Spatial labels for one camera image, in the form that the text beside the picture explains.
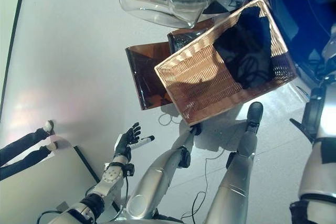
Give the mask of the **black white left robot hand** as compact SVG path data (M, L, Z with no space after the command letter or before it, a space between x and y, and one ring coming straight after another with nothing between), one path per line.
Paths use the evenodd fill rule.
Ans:
M134 123L125 133L120 134L114 145L114 156L124 156L131 160L131 151L155 140L154 135L141 137L139 122Z

